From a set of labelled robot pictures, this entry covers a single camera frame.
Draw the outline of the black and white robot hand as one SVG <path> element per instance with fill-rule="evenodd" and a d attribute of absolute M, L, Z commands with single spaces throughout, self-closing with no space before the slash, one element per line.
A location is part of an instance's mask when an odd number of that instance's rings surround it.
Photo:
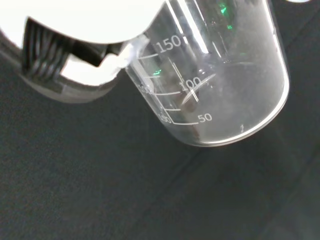
<path fill-rule="evenodd" d="M 162 0 L 3 0 L 0 55 L 38 93 L 67 104 L 106 95 L 149 43 Z"/>

